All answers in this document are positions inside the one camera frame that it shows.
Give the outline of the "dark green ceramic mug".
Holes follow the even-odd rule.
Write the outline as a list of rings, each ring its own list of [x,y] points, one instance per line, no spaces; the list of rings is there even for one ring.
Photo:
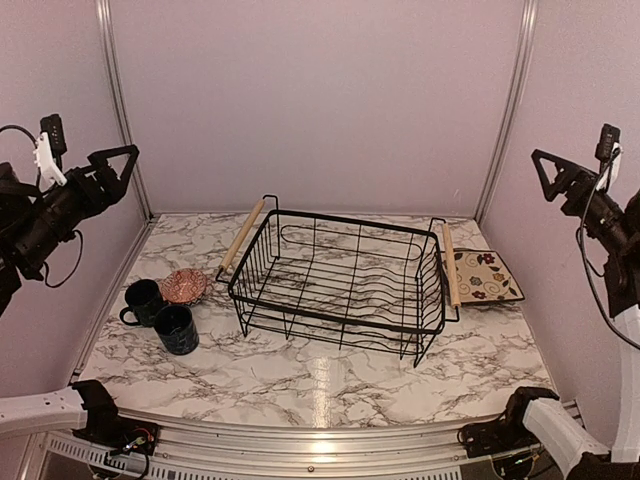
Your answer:
[[[153,327],[159,312],[167,305],[159,285],[152,279],[140,279],[125,291],[126,306],[119,319],[127,326]]]

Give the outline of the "square floral ceramic plate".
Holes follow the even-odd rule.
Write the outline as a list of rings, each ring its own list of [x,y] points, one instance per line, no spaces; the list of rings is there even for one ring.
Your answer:
[[[460,305],[518,302],[525,295],[496,251],[455,249]]]

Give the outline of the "blue white patterned bowl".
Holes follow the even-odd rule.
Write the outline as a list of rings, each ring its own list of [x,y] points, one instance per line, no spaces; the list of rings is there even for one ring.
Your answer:
[[[207,290],[207,276],[198,269],[180,269],[169,274],[159,283],[163,298],[171,304],[196,305]]]

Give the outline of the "dark blue ceramic mug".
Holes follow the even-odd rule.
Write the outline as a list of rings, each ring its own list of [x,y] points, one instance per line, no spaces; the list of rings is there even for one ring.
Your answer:
[[[163,307],[156,315],[154,330],[172,355],[188,355],[199,345],[197,328],[187,306],[172,304]]]

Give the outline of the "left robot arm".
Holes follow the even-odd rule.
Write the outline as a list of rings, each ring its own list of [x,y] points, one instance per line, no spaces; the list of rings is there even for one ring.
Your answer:
[[[47,191],[17,180],[1,165],[1,305],[7,307],[25,280],[46,281],[46,261],[78,225],[117,204],[126,194],[139,156],[134,145],[96,151],[82,168],[62,172],[48,143],[34,149],[34,163],[50,182]],[[92,433],[106,445],[125,438],[126,423],[96,380],[60,390],[1,401],[1,436],[72,429]]]

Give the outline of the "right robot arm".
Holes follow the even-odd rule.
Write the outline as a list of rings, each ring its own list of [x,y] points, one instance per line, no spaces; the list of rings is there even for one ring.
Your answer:
[[[525,319],[555,396],[501,419],[515,448],[532,433],[564,477],[639,474],[639,201],[617,203],[620,145],[596,168],[535,150],[531,206],[506,218],[506,249],[526,292]]]

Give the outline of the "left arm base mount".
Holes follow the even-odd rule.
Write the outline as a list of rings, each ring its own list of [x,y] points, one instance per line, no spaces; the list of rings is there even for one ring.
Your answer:
[[[79,429],[73,429],[74,437],[109,448],[110,458],[137,453],[144,456],[145,466],[139,478],[150,471],[160,427],[158,424],[123,417],[114,399],[98,380],[84,380],[70,384],[81,397],[81,407],[87,419]]]

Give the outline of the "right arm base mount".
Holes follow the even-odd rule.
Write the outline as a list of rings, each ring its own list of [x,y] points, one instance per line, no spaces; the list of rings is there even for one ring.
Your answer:
[[[510,400],[501,414],[492,420],[461,427],[458,443],[469,458],[504,453],[537,444],[537,437],[523,425],[528,401]]]

